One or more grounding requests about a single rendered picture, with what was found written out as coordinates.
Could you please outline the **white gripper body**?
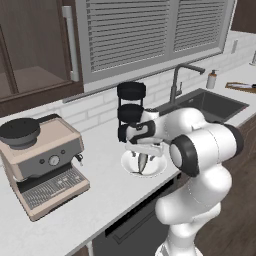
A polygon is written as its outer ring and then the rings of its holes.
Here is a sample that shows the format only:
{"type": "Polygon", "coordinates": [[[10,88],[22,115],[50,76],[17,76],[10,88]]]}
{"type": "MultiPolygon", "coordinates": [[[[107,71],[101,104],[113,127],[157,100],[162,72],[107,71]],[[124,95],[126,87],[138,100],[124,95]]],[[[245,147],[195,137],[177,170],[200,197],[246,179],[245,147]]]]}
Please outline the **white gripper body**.
{"type": "Polygon", "coordinates": [[[132,152],[147,154],[156,157],[161,157],[164,151],[164,146],[160,141],[149,144],[132,144],[131,142],[127,142],[125,148],[132,152]]]}

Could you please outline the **white round plate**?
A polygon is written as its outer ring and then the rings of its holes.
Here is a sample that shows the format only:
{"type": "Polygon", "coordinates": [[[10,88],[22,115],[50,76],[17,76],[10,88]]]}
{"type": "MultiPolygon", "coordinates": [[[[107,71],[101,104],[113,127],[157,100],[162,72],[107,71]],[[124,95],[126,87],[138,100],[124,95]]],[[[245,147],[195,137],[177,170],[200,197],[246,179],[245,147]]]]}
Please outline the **white round plate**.
{"type": "Polygon", "coordinates": [[[121,157],[122,167],[131,175],[137,177],[155,177],[161,174],[167,167],[167,160],[164,155],[161,157],[155,157],[153,160],[149,160],[142,172],[138,168],[139,154],[133,156],[131,151],[126,151],[121,157]]]}

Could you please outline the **grey meat piece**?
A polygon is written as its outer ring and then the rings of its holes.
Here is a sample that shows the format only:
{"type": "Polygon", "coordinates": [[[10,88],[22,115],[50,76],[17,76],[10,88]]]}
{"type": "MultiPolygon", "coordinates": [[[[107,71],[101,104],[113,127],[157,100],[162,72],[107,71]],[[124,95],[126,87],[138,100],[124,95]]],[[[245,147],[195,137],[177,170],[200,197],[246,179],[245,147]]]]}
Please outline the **grey meat piece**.
{"type": "Polygon", "coordinates": [[[140,153],[138,156],[138,173],[142,174],[148,162],[148,155],[140,153]]]}

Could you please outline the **wooden cutting board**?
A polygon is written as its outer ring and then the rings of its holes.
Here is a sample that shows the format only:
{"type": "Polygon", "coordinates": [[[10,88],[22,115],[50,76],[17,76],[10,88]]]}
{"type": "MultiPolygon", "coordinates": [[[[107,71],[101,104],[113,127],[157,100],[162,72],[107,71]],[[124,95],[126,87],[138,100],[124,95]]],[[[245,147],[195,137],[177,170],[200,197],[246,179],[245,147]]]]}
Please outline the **wooden cutting board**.
{"type": "Polygon", "coordinates": [[[231,82],[226,84],[226,88],[256,94],[256,84],[244,84],[244,83],[231,82]]]}

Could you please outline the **dark grey tap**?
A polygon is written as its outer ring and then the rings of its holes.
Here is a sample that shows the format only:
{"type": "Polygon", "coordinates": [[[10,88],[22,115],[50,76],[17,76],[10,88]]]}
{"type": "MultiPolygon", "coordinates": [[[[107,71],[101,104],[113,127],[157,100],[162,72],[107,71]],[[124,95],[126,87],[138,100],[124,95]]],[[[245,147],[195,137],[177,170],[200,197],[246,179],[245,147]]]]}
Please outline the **dark grey tap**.
{"type": "Polygon", "coordinates": [[[177,87],[178,72],[181,68],[186,68],[186,69],[189,69],[189,70],[197,71],[200,74],[205,73],[204,68],[197,67],[197,66],[194,66],[194,65],[191,65],[191,64],[181,63],[181,64],[177,65],[174,69],[173,84],[172,84],[171,92],[170,92],[170,103],[171,104],[174,104],[175,100],[176,100],[176,97],[182,94],[182,88],[177,87]]]}

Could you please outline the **dark grey dishwasher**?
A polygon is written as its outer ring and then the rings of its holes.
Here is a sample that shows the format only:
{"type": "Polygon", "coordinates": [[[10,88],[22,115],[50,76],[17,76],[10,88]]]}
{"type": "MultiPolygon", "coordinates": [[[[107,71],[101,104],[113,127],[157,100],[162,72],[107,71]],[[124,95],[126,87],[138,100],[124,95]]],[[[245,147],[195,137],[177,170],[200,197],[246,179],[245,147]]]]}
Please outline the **dark grey dishwasher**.
{"type": "Polygon", "coordinates": [[[168,226],[156,217],[156,201],[177,189],[177,178],[166,182],[93,240],[94,256],[154,256],[168,226]]]}

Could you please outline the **dark grey sink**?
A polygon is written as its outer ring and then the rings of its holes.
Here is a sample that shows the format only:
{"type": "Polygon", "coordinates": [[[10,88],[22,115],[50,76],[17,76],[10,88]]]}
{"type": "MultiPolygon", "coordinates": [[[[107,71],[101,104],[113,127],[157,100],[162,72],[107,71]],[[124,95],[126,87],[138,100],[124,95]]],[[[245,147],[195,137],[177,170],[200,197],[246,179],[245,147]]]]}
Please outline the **dark grey sink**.
{"type": "Polygon", "coordinates": [[[160,115],[165,115],[184,107],[198,109],[208,122],[225,123],[245,110],[248,104],[199,88],[180,96],[175,100],[174,105],[167,102],[158,106],[157,110],[160,115]]]}

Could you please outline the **beige espresso machine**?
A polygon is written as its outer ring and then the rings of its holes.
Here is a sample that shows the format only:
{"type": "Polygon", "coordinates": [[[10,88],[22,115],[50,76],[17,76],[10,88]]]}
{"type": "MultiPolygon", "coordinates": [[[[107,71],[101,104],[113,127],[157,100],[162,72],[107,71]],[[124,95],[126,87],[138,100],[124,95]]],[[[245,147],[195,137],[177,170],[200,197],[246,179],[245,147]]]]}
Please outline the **beige espresso machine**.
{"type": "Polygon", "coordinates": [[[32,221],[90,188],[72,164],[81,161],[81,134],[57,114],[0,125],[0,158],[13,192],[32,221]]]}

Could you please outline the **white soap dispenser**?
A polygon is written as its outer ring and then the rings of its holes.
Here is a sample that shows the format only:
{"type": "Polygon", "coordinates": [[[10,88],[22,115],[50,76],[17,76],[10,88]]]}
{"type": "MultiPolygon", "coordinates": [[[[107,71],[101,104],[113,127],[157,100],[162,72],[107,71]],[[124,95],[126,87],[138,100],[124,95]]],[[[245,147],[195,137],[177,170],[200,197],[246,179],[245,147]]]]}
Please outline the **white soap dispenser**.
{"type": "Polygon", "coordinates": [[[216,71],[212,70],[208,75],[208,79],[207,79],[207,83],[206,83],[206,88],[207,89],[213,89],[214,88],[216,78],[217,78],[216,71]]]}

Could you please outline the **brown base cupboard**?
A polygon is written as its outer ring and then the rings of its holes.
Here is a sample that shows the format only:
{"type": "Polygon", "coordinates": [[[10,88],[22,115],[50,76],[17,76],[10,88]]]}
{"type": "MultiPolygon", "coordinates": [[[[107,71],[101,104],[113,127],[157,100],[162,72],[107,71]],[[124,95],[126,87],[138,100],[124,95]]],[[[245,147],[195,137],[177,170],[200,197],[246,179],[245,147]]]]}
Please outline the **brown base cupboard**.
{"type": "Polygon", "coordinates": [[[244,149],[241,155],[249,159],[256,146],[256,114],[239,127],[244,139],[244,149]]]}

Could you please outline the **grey window with blinds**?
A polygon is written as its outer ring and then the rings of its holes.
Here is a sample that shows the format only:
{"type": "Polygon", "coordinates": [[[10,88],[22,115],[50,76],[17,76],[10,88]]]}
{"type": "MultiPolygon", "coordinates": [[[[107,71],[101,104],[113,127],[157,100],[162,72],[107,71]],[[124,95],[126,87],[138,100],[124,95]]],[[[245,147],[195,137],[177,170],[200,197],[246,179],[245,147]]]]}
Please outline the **grey window with blinds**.
{"type": "Polygon", "coordinates": [[[235,0],[75,0],[86,84],[223,51],[235,0]]]}

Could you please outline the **brown glass-door cupboard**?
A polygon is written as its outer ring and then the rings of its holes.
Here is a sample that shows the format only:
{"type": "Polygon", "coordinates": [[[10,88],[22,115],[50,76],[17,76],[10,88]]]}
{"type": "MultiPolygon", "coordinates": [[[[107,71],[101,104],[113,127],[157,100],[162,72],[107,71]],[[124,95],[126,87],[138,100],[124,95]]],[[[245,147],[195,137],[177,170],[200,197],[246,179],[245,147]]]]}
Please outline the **brown glass-door cupboard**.
{"type": "Polygon", "coordinates": [[[75,0],[0,0],[0,117],[83,91],[75,0]],[[63,6],[72,7],[78,82],[63,6]]]}

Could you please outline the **dark brown wall cupboard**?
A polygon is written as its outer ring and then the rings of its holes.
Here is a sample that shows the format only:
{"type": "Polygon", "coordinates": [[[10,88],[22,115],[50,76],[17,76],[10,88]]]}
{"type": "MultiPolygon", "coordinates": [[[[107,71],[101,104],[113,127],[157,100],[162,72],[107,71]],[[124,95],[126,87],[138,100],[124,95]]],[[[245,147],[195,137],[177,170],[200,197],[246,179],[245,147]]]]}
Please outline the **dark brown wall cupboard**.
{"type": "Polygon", "coordinates": [[[256,34],[256,0],[237,0],[231,30],[256,34]]]}

